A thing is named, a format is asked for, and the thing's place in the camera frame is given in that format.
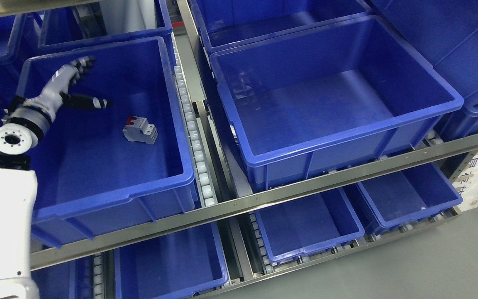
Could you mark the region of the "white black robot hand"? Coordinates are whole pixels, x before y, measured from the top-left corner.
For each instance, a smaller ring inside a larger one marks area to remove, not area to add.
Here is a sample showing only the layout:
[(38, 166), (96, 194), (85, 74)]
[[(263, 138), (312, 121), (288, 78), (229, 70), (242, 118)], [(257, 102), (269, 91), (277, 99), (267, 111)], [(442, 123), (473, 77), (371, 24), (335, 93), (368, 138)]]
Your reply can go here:
[(8, 109), (4, 122), (28, 121), (40, 127), (51, 125), (62, 106), (78, 110), (102, 110), (111, 107), (112, 100), (69, 92), (70, 87), (89, 73), (94, 63), (95, 57), (83, 56), (64, 64), (55, 71), (38, 96), (18, 97), (17, 107)]

